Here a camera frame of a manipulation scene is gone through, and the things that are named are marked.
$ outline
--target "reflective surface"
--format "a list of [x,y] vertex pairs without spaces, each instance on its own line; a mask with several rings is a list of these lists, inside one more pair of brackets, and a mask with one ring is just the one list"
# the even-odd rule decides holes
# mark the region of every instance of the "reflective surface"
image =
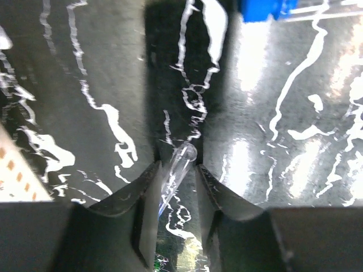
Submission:
[[[2,4],[2,122],[53,196],[91,205],[191,141],[261,207],[362,203],[363,17],[121,2]],[[208,271],[196,203],[189,173],[160,218],[164,271]]]

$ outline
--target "transparent plastic object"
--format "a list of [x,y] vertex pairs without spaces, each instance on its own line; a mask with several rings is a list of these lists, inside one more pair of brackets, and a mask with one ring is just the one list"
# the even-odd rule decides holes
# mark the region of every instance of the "transparent plastic object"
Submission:
[[326,4],[329,5],[329,9],[320,14],[319,19],[363,15],[363,0],[299,0],[297,7],[290,10],[288,18],[282,20],[287,22],[313,20],[316,18],[316,12]]
[[191,143],[184,142],[177,148],[164,171],[161,202],[159,205],[159,217],[175,194],[183,178],[192,168],[197,159],[197,150]]

